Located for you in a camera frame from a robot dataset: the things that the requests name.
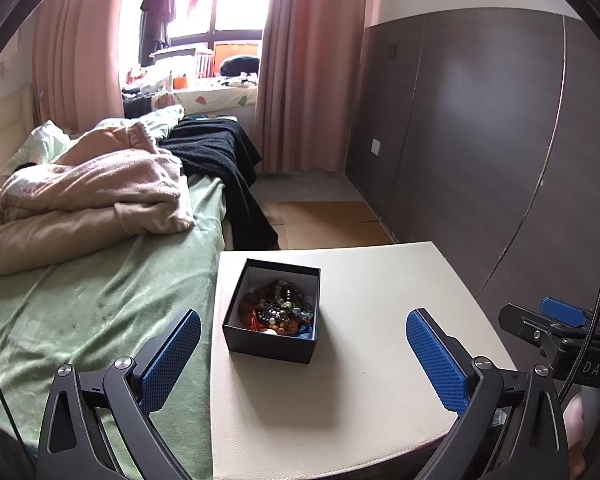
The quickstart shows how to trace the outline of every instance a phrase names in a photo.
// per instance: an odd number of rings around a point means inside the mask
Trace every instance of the green bedsheet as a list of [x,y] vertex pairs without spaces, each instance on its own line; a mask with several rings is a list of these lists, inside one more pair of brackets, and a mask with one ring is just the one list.
[[[212,477],[209,339],[225,208],[219,179],[192,177],[189,186],[196,225],[188,232],[142,235],[60,266],[0,276],[0,384],[26,443],[38,446],[59,364],[107,367],[193,308],[200,342],[151,418],[193,479]],[[109,412],[103,421],[123,470],[139,477]],[[1,405],[0,428],[11,433]]]

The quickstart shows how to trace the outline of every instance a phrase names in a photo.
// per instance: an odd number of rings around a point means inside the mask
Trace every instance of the blue textured pad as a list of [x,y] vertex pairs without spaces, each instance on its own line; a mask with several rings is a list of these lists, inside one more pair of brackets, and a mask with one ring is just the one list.
[[544,298],[542,300],[540,312],[547,317],[551,317],[574,328],[585,326],[587,323],[587,317],[579,308],[554,300],[553,298]]
[[407,340],[424,368],[442,405],[462,415],[469,400],[466,377],[429,325],[415,310],[407,316]]
[[164,406],[181,371],[200,341],[200,317],[192,312],[173,333],[141,380],[138,405],[145,415]]

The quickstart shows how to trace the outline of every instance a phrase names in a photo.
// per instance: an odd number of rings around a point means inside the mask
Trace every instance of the gray floor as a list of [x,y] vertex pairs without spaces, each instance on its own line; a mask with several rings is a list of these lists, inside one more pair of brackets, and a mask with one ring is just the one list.
[[362,202],[362,196],[342,173],[261,174],[251,187],[262,202]]

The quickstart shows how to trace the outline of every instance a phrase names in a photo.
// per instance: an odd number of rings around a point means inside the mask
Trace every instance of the open jewelry box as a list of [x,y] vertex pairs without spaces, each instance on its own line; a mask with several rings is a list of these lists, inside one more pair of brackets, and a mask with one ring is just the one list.
[[[240,304],[245,294],[269,286],[276,280],[295,285],[304,300],[313,307],[310,326],[302,337],[257,332],[245,327],[241,321]],[[318,339],[319,298],[320,269],[247,259],[222,322],[229,350],[308,364]]]

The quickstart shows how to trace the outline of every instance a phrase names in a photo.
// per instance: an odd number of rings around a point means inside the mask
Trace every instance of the metal bolt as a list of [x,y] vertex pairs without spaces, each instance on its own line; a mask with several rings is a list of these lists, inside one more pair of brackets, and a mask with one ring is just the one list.
[[60,377],[65,377],[71,373],[71,370],[72,370],[71,365],[67,365],[67,364],[60,365],[58,367],[58,375]]
[[118,370],[124,370],[125,368],[129,368],[131,363],[131,357],[119,357],[116,359],[114,365]]
[[536,374],[541,377],[547,377],[547,375],[549,375],[549,368],[544,365],[536,365],[534,370],[536,371]]
[[488,370],[493,366],[493,363],[489,361],[486,357],[477,357],[474,359],[475,365],[480,368],[480,370]]

